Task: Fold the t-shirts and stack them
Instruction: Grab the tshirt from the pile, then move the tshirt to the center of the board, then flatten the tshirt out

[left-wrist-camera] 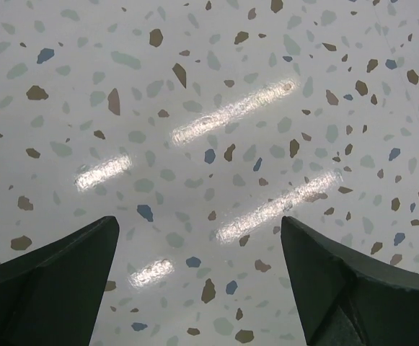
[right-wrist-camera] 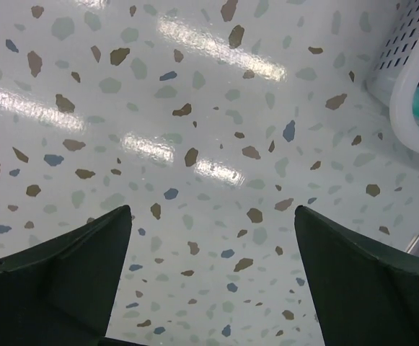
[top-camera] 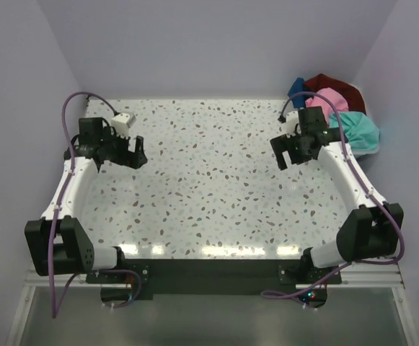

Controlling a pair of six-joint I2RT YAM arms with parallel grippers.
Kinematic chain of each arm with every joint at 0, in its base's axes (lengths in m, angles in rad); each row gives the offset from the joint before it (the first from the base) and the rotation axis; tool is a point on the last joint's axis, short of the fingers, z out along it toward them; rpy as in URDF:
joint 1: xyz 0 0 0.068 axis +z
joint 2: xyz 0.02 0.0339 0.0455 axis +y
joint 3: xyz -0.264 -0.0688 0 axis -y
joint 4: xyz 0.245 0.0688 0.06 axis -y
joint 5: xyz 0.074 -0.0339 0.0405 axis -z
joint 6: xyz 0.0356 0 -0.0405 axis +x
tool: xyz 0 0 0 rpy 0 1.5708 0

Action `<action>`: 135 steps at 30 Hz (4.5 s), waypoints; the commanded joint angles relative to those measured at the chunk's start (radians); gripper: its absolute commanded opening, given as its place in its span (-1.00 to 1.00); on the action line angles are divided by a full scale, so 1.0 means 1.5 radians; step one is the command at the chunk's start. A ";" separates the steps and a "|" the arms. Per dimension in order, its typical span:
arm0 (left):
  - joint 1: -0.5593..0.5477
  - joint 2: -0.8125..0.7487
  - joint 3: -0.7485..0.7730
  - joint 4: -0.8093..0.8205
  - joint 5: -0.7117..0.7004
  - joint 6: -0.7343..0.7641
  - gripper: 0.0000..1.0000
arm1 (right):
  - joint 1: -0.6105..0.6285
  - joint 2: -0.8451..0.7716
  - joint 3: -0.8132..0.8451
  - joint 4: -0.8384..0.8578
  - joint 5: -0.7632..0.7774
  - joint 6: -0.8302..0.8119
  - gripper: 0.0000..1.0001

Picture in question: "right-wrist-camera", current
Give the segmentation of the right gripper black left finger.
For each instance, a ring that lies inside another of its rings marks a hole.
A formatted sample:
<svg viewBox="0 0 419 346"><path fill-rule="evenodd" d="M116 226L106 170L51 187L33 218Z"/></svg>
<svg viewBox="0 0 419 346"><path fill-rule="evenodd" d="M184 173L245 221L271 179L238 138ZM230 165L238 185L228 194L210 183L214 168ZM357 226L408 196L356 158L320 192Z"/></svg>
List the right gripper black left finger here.
<svg viewBox="0 0 419 346"><path fill-rule="evenodd" d="M0 258L0 345L124 345L106 333L131 226L123 205Z"/></svg>

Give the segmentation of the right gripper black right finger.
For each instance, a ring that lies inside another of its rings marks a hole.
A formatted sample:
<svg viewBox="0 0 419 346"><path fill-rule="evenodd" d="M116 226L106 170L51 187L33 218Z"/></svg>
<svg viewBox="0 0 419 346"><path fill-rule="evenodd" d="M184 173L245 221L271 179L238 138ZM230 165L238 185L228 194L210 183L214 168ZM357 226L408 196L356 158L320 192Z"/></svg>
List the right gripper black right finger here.
<svg viewBox="0 0 419 346"><path fill-rule="evenodd" d="M419 257L303 205L294 229L326 345L419 345Z"/></svg>

